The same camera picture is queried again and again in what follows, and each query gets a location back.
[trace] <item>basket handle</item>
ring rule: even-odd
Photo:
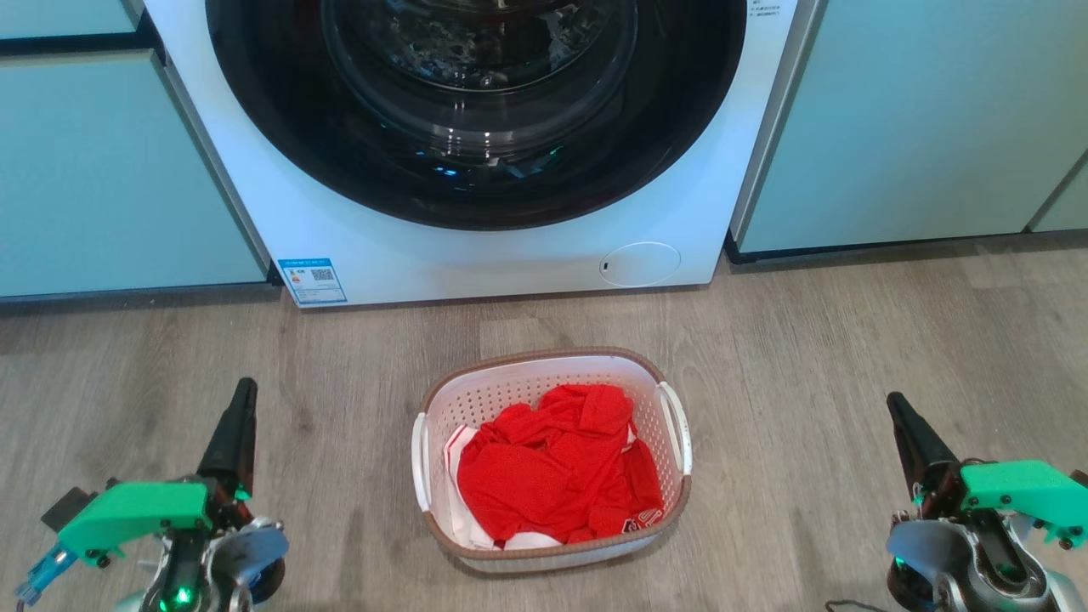
[[[423,512],[431,510],[431,453],[426,442],[426,413],[419,413],[411,428],[411,479],[416,485],[416,501]]]
[[[665,413],[665,425],[669,429],[677,468],[684,476],[691,476],[691,431],[688,429],[688,416],[683,412],[680,396],[668,382],[663,380],[657,383],[657,401],[660,402],[662,412]]]

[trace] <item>cabinet panel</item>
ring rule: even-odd
[[[828,2],[741,252],[1013,233],[1088,142],[1088,2]]]
[[[157,62],[0,62],[0,295],[263,280]]]
[[[143,0],[0,0],[0,39],[136,29]]]
[[[1073,180],[1035,227],[1037,232],[1085,229],[1088,229],[1088,163],[1080,164]]]

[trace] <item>round black door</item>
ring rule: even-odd
[[[235,96],[345,197],[509,230],[605,207],[702,134],[745,0],[207,0]]]

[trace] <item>green plastic part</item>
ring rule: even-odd
[[[58,538],[89,564],[111,552],[124,556],[121,544],[166,528],[210,528],[208,498],[200,482],[120,482],[91,500]]]
[[[965,465],[960,469],[967,494],[962,510],[1019,512],[1043,522],[1047,540],[1084,542],[1088,527],[1088,488],[1050,464],[1037,461]]]

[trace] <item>wooden floor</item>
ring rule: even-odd
[[[891,610],[883,544],[908,495],[889,391],[961,456],[1088,468],[1086,243],[722,264],[708,289],[678,292],[327,313],[238,294],[8,307],[0,590],[53,542],[38,516],[57,498],[111,476],[193,470],[236,380],[252,376],[251,507],[283,518],[292,543],[270,611],[784,612],[841,598]],[[423,392],[483,357],[590,344],[642,353],[684,400],[695,470],[679,528],[592,568],[502,579],[461,570],[412,492]],[[1041,556],[1088,590],[1083,552]],[[110,610],[143,579],[132,559],[81,566],[35,610]]]

